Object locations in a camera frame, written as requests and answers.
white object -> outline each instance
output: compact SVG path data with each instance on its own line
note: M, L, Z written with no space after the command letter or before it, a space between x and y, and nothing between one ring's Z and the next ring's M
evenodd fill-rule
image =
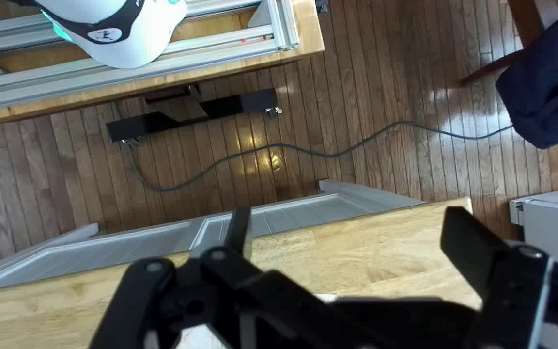
M281 7L262 7L264 3L275 3L275 0L186 3L188 5L186 22L196 22L200 18L217 18L244 10L254 12L275 10L279 12L279 16L270 16L271 24L264 24L262 28L248 26L223 34L202 36L196 39L173 41L157 61L136 71L113 71L111 67L105 67L95 59L82 59L22 72L0 72L0 107L10 107L14 103L25 103L45 98L70 96L74 92L87 92L99 86L111 88L130 84L136 80L169 76L175 72L202 67L227 65L250 57L268 57L283 51L295 51L301 39L293 3L281 0ZM289 49L281 47L279 43L281 34L285 34ZM51 45L58 43L60 39L72 41L70 36L62 30L62 26L54 26L43 14L0 20L0 53L16 49L33 49L35 45Z
M525 229L525 243L558 262L558 193L519 198L510 204L512 224ZM543 346L558 349L558 328L545 325Z
M144 8L130 28L130 38L124 41L120 41L124 36L120 28L101 28L87 34L93 41L101 43L93 43L66 26L58 26L58 30L66 32L74 45L82 47L101 65L140 69L153 63L171 43L177 26L188 14L184 0L39 0L43 8L66 22L87 26L118 14L126 3L136 3L136 7Z

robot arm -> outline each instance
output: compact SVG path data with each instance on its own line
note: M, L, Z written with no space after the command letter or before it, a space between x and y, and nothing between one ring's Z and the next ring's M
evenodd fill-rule
M206 325L227 348L535 349L543 323L558 325L558 264L531 247L508 249L465 210L446 216L442 247L485 299L481 313L444 301L322 303L279 272L242 257L248 214L221 249L175 268L142 261L126 272L93 349L175 348Z

white robot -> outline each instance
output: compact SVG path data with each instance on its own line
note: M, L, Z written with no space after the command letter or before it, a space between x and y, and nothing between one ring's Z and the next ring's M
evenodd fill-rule
M58 38L113 69L140 69L153 63L188 14L186 0L14 3L39 7Z

wooden floor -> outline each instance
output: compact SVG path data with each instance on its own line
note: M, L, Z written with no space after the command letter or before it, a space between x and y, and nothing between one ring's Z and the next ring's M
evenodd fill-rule
M322 28L324 59L202 84L206 100L273 86L279 121L254 115L153 136L136 152L147 179L173 187L271 142L339 152L394 121L469 136L510 125L494 78L456 88L519 47L506 0L333 0ZM320 179L425 202L471 197L475 214L510 237L510 198L558 191L558 148L537 152L514 133L461 142L397 129L337 162L262 152L157 195L140 187L105 133L105 123L144 109L130 100L0 125L0 259L93 222L118 231L306 197ZM192 102L161 109L196 115Z

black cable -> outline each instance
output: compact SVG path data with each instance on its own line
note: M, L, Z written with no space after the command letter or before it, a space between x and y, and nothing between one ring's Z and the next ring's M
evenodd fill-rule
M297 154L306 154L310 158L322 158L322 160L337 160L337 158L343 158L343 156L349 156L364 146L368 146L370 142L374 142L376 138L380 138L382 134L390 133L392 129L397 129L397 127L411 127L411 129L417 129L417 131L426 131L426 133L434 133L434 134L442 134L442 136L450 136L450 138L457 138L457 140L467 140L467 142L479 142L479 140L488 140L488 138L494 138L502 133L508 133L512 131L512 127L506 127L506 129L500 129L496 133L490 133L490 134L485 134L485 136L463 136L463 134L454 134L454 133L446 133L446 131L436 131L436 129L430 129L430 127L425 127L425 125L417 125L417 123L411 123L411 121L399 121L399 123L394 123L394 125L388 125L384 129L380 129L378 133L374 133L372 136L364 138L363 142L343 150L343 152L337 152L337 154L322 154L322 152L314 152L314 150L306 150L306 148L299 148L299 146L293 146L293 144L268 144L264 148L254 148L254 150L246 150L246 152L240 152L240 154L233 154L229 158L223 158L215 164L211 164L209 167L206 167L202 173L194 175L192 179L177 185L177 187L169 187L169 189L163 189L163 187L155 187L153 183L149 183L146 179L146 175L142 173L140 169L140 164L136 162L130 146L124 146L124 156L132 167L132 173L134 177L142 183L142 187L146 187L147 191L153 191L153 193L178 193L198 181L202 181L208 173L211 173L213 169L217 169L219 166L223 164L229 164L237 158L246 158L246 156L252 156L252 154L258 154L258 152L268 152L268 150L293 150Z

